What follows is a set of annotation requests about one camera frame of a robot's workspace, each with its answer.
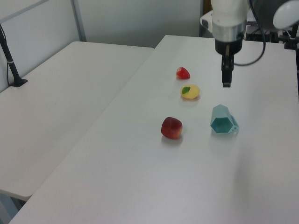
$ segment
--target lemon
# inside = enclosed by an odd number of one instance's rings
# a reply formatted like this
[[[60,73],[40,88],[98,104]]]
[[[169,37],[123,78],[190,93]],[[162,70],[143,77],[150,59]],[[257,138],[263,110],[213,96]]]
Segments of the lemon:
[[[194,99],[199,95],[199,87],[195,84],[184,85],[181,88],[181,96],[186,99]]]

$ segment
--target hexagonal cup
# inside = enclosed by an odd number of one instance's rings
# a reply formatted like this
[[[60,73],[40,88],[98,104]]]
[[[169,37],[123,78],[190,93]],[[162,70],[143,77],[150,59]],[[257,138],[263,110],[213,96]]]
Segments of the hexagonal cup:
[[[211,128],[216,134],[228,134],[239,130],[239,126],[226,106],[219,104],[213,108]]]

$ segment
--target white table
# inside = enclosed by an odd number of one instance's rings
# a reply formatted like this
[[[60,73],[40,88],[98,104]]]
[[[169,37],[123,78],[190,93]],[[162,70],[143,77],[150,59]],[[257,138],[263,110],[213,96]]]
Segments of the white table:
[[[245,42],[235,61],[261,49]],[[176,79],[180,66],[190,80]],[[199,100],[180,97],[185,83]],[[237,135],[212,134],[218,104]],[[182,121],[181,139],[161,135],[168,116]],[[166,36],[11,224],[295,224],[298,136],[294,51],[267,44],[224,89],[213,39]]]
[[[0,94],[0,193],[27,200],[153,51],[73,42]]]

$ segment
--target apple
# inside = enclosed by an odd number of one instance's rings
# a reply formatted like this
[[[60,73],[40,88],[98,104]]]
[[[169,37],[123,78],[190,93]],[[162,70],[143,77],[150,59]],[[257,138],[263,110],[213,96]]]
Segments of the apple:
[[[178,139],[181,135],[183,124],[176,118],[167,117],[161,127],[161,133],[166,138]]]
[[[187,69],[183,67],[179,67],[177,69],[176,75],[180,79],[189,79],[190,78],[190,73],[187,71]]]

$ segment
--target green leaf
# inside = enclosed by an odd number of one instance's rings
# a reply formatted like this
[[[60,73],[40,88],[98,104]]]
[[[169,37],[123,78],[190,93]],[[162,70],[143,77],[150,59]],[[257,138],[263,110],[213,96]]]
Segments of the green leaf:
[[[190,90],[190,87],[186,86],[182,89],[182,94],[188,93]]]

